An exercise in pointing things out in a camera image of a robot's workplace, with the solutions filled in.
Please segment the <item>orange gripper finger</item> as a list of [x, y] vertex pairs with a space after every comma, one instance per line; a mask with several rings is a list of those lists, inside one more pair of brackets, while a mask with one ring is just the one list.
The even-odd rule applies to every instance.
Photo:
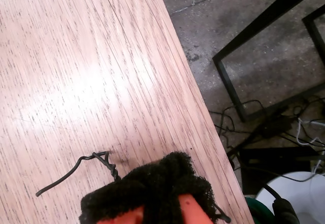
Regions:
[[216, 204], [211, 184], [197, 176], [191, 158], [184, 152], [173, 152], [163, 158], [167, 186], [176, 198], [176, 213], [181, 223], [216, 223]]
[[144, 207], [142, 223], [178, 223], [179, 203], [172, 193], [179, 159], [163, 158], [132, 170], [81, 200], [80, 223], [97, 223]]

